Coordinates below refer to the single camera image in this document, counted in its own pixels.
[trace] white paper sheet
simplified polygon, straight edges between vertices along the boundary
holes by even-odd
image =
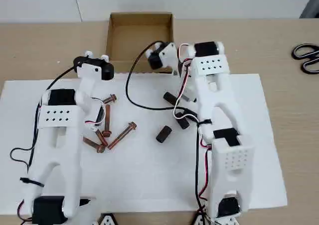
[[[83,195],[96,196],[101,210],[109,212],[194,211],[196,126],[182,130],[171,111],[156,112],[132,105],[125,96],[127,75],[116,74],[114,80],[99,83],[93,96],[106,98],[116,94],[111,105],[112,141],[134,121],[137,130],[130,133],[114,150],[97,154],[83,144]],[[253,194],[250,208],[287,205],[286,189],[273,139],[273,132],[259,75],[232,75],[232,82],[247,125],[256,145],[253,169]],[[8,81],[0,100],[0,214],[14,214],[22,199],[25,167],[10,160],[14,147],[29,147],[32,141],[36,104],[49,80]],[[55,88],[76,88],[79,80],[61,80]],[[142,105],[166,107],[166,91],[174,92],[178,82],[170,75],[136,74],[132,76],[129,93]],[[217,110],[218,124],[230,122]],[[164,125],[171,135],[160,144],[156,135]],[[98,142],[95,134],[87,136]],[[199,188],[203,185],[203,154],[200,149]],[[16,152],[15,157],[28,160],[29,154]],[[63,177],[57,167],[45,184],[46,194],[63,194]]]

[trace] rusty bolt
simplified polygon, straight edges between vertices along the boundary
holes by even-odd
[[[109,144],[106,142],[105,138],[103,137],[102,133],[100,132],[99,129],[97,129],[95,131],[96,135],[98,136],[98,138],[100,139],[101,143],[103,144],[104,147],[108,147]]]
[[[114,94],[110,94],[110,97],[106,98],[105,100],[103,100],[104,104],[110,103],[110,102],[114,102],[116,101],[116,96]]]
[[[102,135],[104,137],[110,137],[112,132],[110,131],[110,116],[111,116],[111,106],[109,104],[105,105],[105,126]]]
[[[103,153],[104,150],[105,150],[105,146],[104,146],[104,145],[102,145],[102,144],[97,144],[97,143],[91,141],[91,140],[88,139],[88,138],[83,137],[83,142],[86,143],[86,144],[88,144],[88,145],[90,145],[91,147],[95,148],[95,149],[96,149],[96,152],[98,152],[98,153]]]
[[[109,145],[108,149],[113,149],[113,147],[120,142],[130,131],[135,130],[137,125],[134,122],[130,122],[129,126]]]

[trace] black zip tie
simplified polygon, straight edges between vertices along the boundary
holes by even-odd
[[[44,184],[37,182],[37,181],[34,181],[34,180],[31,180],[29,178],[20,178],[20,180],[26,184],[35,184],[37,186],[44,187]]]
[[[201,122],[198,122],[197,127],[199,127],[201,124],[213,124],[213,123],[211,122],[211,119],[205,119]]]

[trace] bolt head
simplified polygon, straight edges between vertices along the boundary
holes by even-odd
[[[137,127],[137,125],[134,122],[130,122],[129,125],[132,129],[136,129]]]
[[[111,99],[112,99],[112,101],[114,102],[114,101],[116,101],[116,95],[114,95],[114,94],[111,94]]]
[[[100,144],[97,148],[96,148],[96,152],[97,153],[103,153],[105,150],[105,146]]]
[[[103,137],[108,138],[108,137],[110,137],[110,136],[111,136],[111,134],[112,134],[112,132],[110,132],[110,131],[106,131],[106,130],[102,131],[102,135],[103,135]]]

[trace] white wire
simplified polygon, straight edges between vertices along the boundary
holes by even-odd
[[[182,43],[179,47],[178,47],[178,55],[177,55],[177,57],[178,57],[178,59],[180,60],[180,48],[182,47],[182,46],[190,46],[190,44],[189,43]]]
[[[102,119],[100,121],[97,121],[97,122],[85,122],[86,124],[101,124],[104,120],[105,120],[105,115],[106,115],[106,110],[105,110],[105,105],[103,103],[103,101],[101,99],[98,99],[98,98],[92,98],[94,100],[98,100],[100,103],[101,103],[101,107],[103,108],[103,116],[102,116]]]
[[[193,118],[197,121],[197,123],[199,123],[199,120],[198,120],[197,117],[194,116],[193,114],[184,114],[184,115],[182,115],[181,117],[177,117],[177,116],[175,115],[175,110],[176,110],[177,104],[178,104],[178,102],[179,102],[181,96],[183,95],[184,90],[185,90],[185,88],[186,88],[186,84],[187,84],[188,68],[186,68],[186,69],[187,69],[187,71],[186,71],[186,75],[185,75],[185,76],[186,76],[185,83],[184,83],[183,87],[181,88],[180,94],[179,94],[179,96],[178,96],[178,98],[177,98],[177,100],[176,100],[176,103],[175,103],[175,106],[174,106],[174,109],[173,109],[173,116],[174,116],[175,119],[183,119],[183,118],[185,118],[186,116],[191,116],[191,117],[193,117]]]

